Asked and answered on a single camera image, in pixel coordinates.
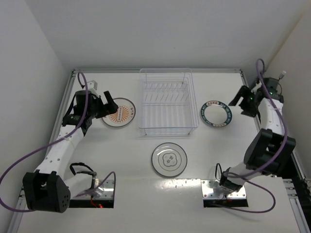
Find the dark blue rimmed plate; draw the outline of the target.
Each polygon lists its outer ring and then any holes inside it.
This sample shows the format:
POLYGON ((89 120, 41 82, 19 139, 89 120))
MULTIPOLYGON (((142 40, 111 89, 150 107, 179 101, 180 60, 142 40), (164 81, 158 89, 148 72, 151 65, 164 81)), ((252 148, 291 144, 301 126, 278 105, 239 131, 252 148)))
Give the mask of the dark blue rimmed plate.
POLYGON ((211 127, 225 127, 231 123, 233 114, 231 109, 223 102, 210 100, 204 103, 200 109, 203 122, 211 127))

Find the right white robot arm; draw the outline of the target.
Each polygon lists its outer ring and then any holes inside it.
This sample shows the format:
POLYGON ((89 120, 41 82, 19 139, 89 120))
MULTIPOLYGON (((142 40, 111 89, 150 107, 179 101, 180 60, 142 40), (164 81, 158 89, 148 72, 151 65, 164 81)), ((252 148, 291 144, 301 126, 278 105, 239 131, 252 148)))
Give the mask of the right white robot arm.
POLYGON ((263 78, 263 84, 268 97, 256 80, 251 88, 243 85, 229 103, 240 106, 245 116, 258 117, 261 129, 247 148, 243 162, 222 173, 219 187, 227 192, 239 191, 247 180, 257 176, 280 175, 296 146, 280 119, 284 97, 277 92, 278 80, 263 78))

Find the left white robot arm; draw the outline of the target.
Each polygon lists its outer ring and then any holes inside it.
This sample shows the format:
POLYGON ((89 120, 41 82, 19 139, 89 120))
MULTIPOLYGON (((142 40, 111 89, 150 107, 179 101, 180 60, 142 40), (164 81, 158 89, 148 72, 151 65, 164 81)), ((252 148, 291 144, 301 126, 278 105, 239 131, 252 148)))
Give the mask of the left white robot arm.
POLYGON ((98 195, 100 185, 96 183, 95 171, 77 171, 67 180, 64 180, 64 175, 93 119, 117 112, 118 106, 109 91, 105 91, 104 96, 107 103, 103 103, 101 97, 91 91, 80 90, 74 94, 55 144, 35 172, 27 172, 23 177, 29 210, 62 213, 69 208, 72 198, 98 195))

